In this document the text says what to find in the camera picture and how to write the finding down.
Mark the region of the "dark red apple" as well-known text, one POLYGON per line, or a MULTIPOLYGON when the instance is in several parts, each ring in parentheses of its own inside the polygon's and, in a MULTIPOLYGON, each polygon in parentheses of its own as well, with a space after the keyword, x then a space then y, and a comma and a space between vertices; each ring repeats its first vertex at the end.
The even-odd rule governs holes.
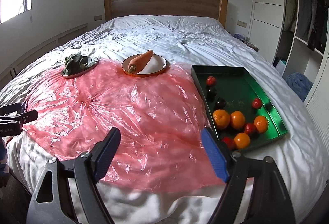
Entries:
POLYGON ((234 140, 231 137, 223 137, 221 140, 223 143, 225 143, 228 147, 229 150, 235 150, 236 149, 236 144, 234 140))

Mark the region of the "green metal tray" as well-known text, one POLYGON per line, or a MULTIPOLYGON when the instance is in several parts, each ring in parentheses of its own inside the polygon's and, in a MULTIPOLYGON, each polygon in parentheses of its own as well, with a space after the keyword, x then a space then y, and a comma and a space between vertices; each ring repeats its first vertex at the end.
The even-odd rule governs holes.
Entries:
POLYGON ((213 119, 214 105, 218 97, 226 100, 226 107, 223 109, 228 113, 241 111, 245 116, 245 122, 254 122, 255 117, 264 116, 268 120, 268 129, 265 133, 258 134, 255 139, 251 139, 250 145, 243 149, 243 152, 264 147, 270 143, 284 138, 288 130, 272 104, 269 97, 263 91, 258 82, 244 67, 228 67, 215 65, 193 65, 191 76, 194 84, 204 101, 206 115, 212 129, 212 137, 219 142, 223 137, 234 138, 243 130, 236 130, 231 126, 221 130, 216 126, 213 119), (206 80, 209 76, 216 78, 217 90, 216 98, 213 102, 206 101, 206 80), (257 110, 251 106, 255 98, 261 99, 263 105, 257 110))

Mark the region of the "hanging dark clothes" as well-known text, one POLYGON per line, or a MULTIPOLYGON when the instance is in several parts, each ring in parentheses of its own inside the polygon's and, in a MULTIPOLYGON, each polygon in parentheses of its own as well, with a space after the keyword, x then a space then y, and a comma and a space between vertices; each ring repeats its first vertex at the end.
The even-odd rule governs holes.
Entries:
POLYGON ((324 0, 286 0, 283 30, 296 32, 307 47, 323 53, 327 40, 328 6, 324 0))

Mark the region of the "large red apple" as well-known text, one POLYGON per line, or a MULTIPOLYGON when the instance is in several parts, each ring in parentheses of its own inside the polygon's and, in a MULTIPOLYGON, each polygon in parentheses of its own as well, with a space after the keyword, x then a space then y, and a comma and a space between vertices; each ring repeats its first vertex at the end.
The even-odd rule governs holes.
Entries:
POLYGON ((255 139, 258 136, 258 130, 253 123, 247 123, 245 125, 244 133, 247 134, 250 139, 255 139))

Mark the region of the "wooden headboard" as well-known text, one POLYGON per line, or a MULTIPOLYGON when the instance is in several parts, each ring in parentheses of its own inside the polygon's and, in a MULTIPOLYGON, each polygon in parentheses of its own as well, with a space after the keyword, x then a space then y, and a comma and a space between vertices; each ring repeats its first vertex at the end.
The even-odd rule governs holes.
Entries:
POLYGON ((127 15, 208 17, 226 26, 228 0, 104 0, 105 20, 127 15))

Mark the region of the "pink plastic sheet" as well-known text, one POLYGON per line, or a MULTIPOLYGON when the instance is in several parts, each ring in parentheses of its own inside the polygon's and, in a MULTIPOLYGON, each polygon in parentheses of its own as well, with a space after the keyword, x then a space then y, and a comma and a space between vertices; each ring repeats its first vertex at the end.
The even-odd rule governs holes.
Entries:
POLYGON ((92 149, 111 128, 120 130, 106 182, 155 193, 221 184, 201 144, 209 122, 187 66, 173 64, 146 78, 126 75, 110 59, 72 79, 50 69, 27 101, 38 111, 27 134, 60 160, 92 149))

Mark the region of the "small orange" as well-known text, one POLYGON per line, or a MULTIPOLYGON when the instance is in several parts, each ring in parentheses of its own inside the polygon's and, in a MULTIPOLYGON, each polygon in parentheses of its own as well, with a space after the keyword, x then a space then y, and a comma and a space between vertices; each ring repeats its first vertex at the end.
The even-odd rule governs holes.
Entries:
POLYGON ((234 137, 237 149, 244 149, 250 145, 251 139, 246 133, 239 133, 234 137))

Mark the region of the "smooth orange front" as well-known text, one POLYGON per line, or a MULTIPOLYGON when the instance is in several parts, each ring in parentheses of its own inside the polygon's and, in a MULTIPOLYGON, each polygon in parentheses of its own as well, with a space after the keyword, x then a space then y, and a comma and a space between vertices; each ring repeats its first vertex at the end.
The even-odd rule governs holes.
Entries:
POLYGON ((245 116, 241 111, 230 114, 230 125, 236 130, 241 130, 245 125, 245 116))

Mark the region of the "dark plum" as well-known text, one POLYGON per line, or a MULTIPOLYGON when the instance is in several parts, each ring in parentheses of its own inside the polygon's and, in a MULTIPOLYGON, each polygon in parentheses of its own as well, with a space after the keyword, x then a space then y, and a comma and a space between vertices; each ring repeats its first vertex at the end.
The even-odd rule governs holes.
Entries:
POLYGON ((206 88, 206 101, 209 103, 213 102, 216 98, 217 90, 214 87, 206 88))
POLYGON ((221 97, 218 97, 214 105, 214 110, 224 109, 225 107, 226 107, 226 100, 221 97))

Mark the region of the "small red fruit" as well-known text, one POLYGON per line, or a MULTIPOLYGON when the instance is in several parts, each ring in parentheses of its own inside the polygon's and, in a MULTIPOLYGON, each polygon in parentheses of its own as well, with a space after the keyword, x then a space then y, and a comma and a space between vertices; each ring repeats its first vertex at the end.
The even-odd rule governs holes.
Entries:
POLYGON ((257 110, 259 110, 262 107, 262 105, 263 105, 263 103, 262 103, 261 99, 259 99, 259 98, 255 98, 251 103, 251 106, 257 110))
POLYGON ((207 78, 207 80, 206 80, 206 86, 208 86, 208 87, 213 87, 213 86, 216 85, 216 82, 217 82, 217 80, 216 80, 215 77, 213 77, 213 76, 209 76, 209 77, 207 78))

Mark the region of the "carrot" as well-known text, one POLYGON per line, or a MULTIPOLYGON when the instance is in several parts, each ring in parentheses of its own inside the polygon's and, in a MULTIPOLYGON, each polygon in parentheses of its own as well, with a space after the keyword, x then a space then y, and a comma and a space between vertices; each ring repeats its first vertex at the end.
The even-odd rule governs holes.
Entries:
POLYGON ((153 51, 148 50, 144 54, 140 54, 138 57, 133 58, 128 64, 128 72, 129 73, 139 73, 144 67, 148 64, 150 59, 153 56, 153 51))

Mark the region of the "blue folded blanket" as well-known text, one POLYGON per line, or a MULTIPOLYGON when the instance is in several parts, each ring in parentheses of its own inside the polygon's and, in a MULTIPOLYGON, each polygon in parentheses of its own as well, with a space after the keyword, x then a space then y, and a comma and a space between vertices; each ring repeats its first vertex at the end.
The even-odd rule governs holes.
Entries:
POLYGON ((303 102, 313 86, 313 83, 304 74, 297 72, 290 74, 285 81, 303 102))

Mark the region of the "white plate orange rim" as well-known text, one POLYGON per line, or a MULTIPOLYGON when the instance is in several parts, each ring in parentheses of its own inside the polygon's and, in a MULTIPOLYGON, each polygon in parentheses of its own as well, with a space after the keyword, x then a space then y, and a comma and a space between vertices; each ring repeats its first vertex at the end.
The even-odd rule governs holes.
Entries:
POLYGON ((138 57, 140 54, 132 55, 126 58, 122 64, 122 70, 125 74, 132 77, 149 77, 156 76, 163 73, 167 67, 169 66, 169 62, 162 56, 154 54, 148 64, 144 67, 144 69, 139 73, 128 73, 128 65, 129 62, 138 57))

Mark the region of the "white wardrobe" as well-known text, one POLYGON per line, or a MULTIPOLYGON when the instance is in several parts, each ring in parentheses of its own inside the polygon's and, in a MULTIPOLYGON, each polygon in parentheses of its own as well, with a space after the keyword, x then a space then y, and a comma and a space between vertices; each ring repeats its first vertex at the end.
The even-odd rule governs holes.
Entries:
POLYGON ((249 38, 270 63, 284 61, 280 75, 304 74, 313 86, 303 102, 323 142, 328 144, 328 17, 323 53, 310 50, 296 32, 283 30, 286 0, 253 0, 249 38))

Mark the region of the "large textured orange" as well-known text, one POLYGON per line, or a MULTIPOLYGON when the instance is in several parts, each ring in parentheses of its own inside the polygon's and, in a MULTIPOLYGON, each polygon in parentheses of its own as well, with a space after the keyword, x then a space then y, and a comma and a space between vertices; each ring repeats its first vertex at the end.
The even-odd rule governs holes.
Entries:
POLYGON ((215 110, 212 116, 218 129, 223 130, 230 124, 230 114, 223 109, 215 110))

